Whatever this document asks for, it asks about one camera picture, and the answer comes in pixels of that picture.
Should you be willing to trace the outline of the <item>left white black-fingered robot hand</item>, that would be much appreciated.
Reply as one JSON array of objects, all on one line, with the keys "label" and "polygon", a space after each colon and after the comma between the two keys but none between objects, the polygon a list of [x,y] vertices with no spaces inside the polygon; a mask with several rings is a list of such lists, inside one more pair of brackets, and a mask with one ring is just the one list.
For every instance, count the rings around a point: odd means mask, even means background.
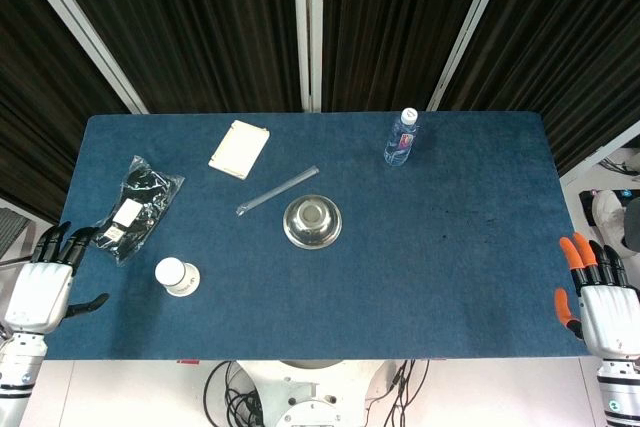
[{"label": "left white black-fingered robot hand", "polygon": [[65,239],[70,226],[67,221],[47,229],[21,268],[1,321],[12,333],[49,334],[62,320],[94,312],[109,299],[104,292],[89,302],[69,302],[78,268],[98,231],[83,227]]}]

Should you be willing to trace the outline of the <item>right white orange-fingered robot hand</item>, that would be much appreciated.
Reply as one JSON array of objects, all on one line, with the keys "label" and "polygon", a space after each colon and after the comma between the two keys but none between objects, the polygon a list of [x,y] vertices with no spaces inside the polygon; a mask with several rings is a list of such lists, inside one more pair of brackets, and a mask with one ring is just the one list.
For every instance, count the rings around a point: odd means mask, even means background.
[{"label": "right white orange-fingered robot hand", "polygon": [[629,283],[618,253],[576,232],[559,239],[580,310],[574,315],[568,293],[554,291],[554,310],[563,327],[588,351],[609,361],[639,359],[639,291]]}]

